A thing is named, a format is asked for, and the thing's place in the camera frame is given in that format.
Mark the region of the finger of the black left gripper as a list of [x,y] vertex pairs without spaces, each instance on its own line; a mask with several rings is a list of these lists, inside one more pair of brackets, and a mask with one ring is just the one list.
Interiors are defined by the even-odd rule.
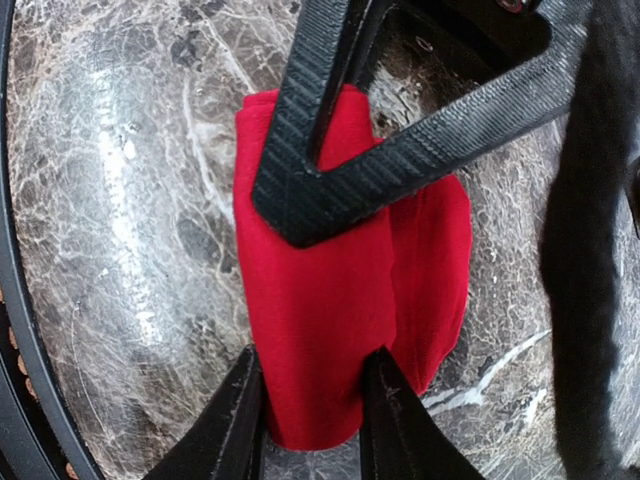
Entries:
[[344,83],[364,86],[394,17],[409,20],[473,78],[474,90],[326,172],[352,187],[366,217],[269,220],[286,241],[308,247],[340,234],[389,204],[560,116],[567,108],[586,36],[586,1],[369,1]]
[[319,156],[369,1],[306,1],[300,12],[252,196],[266,220],[366,217],[352,187],[331,186]]

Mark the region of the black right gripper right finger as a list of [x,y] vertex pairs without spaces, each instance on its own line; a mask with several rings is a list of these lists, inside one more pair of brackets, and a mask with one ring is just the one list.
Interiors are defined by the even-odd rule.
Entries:
[[367,357],[362,389],[363,479],[482,478],[435,424],[387,348]]

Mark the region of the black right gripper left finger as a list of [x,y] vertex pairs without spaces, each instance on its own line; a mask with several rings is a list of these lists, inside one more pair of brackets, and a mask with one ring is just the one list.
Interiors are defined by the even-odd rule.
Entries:
[[261,479],[263,440],[264,381],[249,345],[194,425],[144,479]]

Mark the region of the red sock with white pattern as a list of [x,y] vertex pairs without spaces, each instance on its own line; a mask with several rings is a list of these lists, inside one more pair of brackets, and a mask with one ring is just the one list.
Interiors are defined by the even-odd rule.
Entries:
[[297,249],[256,212],[251,191],[276,91],[236,117],[238,257],[276,444],[317,451],[362,423],[365,358],[388,348],[423,394],[456,346],[468,298],[471,203],[449,175],[352,230]]

